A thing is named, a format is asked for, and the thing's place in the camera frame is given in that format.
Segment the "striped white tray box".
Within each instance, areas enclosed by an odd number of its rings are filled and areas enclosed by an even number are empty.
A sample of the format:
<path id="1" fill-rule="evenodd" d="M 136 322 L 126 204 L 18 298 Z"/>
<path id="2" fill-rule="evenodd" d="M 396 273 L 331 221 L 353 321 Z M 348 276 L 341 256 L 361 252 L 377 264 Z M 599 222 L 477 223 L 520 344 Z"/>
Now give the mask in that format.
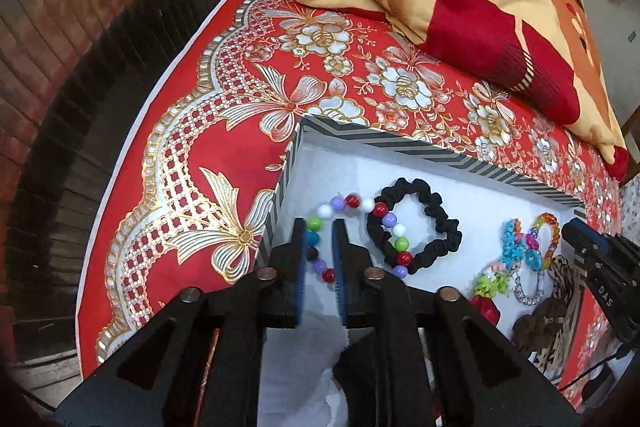
<path id="1" fill-rule="evenodd" d="M 307 115 L 286 151 L 276 200 L 265 228 L 266 246 L 285 243 L 296 219 L 307 225 L 309 253 L 296 295 L 295 329 L 269 329 L 267 372 L 315 381 L 329 373 L 355 340 L 342 323 L 346 279 L 332 230 L 344 225 L 372 263 L 414 288 L 457 287 L 496 305 L 498 327 L 516 321 L 548 297 L 567 304 L 567 316 L 533 363 L 552 381 L 564 369 L 582 300 L 566 222 L 585 217 L 573 196 L 460 153 Z"/>

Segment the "brown lace hair bow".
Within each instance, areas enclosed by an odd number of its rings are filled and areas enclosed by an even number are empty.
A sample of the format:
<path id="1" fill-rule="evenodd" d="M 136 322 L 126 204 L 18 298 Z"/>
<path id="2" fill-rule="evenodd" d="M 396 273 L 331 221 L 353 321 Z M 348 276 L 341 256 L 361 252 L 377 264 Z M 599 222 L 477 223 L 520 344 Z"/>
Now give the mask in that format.
<path id="1" fill-rule="evenodd" d="M 573 263 L 555 257 L 546 271 L 553 283 L 551 295 L 542 297 L 533 312 L 519 317 L 512 341 L 550 381 L 559 378 L 570 353 L 582 302 L 582 284 Z"/>

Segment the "black thin scrunchie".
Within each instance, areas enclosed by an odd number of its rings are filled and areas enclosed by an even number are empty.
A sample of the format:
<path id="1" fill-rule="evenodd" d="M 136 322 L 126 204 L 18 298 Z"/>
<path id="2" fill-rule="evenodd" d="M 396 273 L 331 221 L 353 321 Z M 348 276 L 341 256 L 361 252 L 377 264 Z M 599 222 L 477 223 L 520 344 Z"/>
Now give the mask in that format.
<path id="1" fill-rule="evenodd" d="M 458 219 L 423 179 L 398 178 L 373 199 L 366 230 L 387 268 L 403 279 L 450 254 L 462 243 Z"/>

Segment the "wooden chair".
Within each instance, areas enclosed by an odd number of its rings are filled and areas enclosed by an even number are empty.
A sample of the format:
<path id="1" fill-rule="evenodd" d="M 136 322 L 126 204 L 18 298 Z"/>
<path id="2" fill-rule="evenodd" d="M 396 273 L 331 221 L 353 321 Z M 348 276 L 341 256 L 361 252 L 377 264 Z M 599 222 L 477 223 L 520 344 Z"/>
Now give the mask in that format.
<path id="1" fill-rule="evenodd" d="M 629 183 L 639 173 L 640 169 L 640 106 L 632 113 L 623 124 L 622 132 L 629 153 L 625 178 L 620 182 L 620 187 Z"/>

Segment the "dark red satin bow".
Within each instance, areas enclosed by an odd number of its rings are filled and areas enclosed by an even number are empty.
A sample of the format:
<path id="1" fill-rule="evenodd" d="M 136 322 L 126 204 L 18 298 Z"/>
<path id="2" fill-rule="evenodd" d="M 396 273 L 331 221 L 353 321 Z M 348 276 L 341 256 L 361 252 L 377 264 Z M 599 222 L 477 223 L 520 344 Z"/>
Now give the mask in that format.
<path id="1" fill-rule="evenodd" d="M 482 295 L 474 295 L 470 303 L 491 325 L 496 326 L 498 324 L 501 313 L 495 305 L 494 300 Z"/>

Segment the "light blue fluffy scrunchie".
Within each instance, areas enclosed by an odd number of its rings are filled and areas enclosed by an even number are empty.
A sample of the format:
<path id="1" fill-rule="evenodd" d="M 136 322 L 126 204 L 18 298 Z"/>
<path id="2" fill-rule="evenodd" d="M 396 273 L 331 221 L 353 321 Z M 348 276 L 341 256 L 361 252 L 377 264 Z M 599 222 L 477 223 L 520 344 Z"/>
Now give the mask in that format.
<path id="1" fill-rule="evenodd" d="M 333 366 L 348 345 L 338 317 L 311 313 L 295 329 L 268 329 L 262 350 L 258 424 L 327 426 Z"/>

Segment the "red floral bedspread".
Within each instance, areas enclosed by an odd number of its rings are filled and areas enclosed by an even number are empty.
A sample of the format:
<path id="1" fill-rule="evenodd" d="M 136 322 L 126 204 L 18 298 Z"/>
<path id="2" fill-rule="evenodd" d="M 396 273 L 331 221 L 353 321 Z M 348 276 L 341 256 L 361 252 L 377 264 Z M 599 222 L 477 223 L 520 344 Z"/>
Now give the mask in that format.
<path id="1" fill-rule="evenodd" d="M 157 81 L 94 220 L 76 311 L 82 375 L 181 288 L 255 263 L 300 117 L 535 180 L 620 229 L 599 153 L 526 102 L 422 53 L 386 23 L 294 0 L 221 0 Z"/>

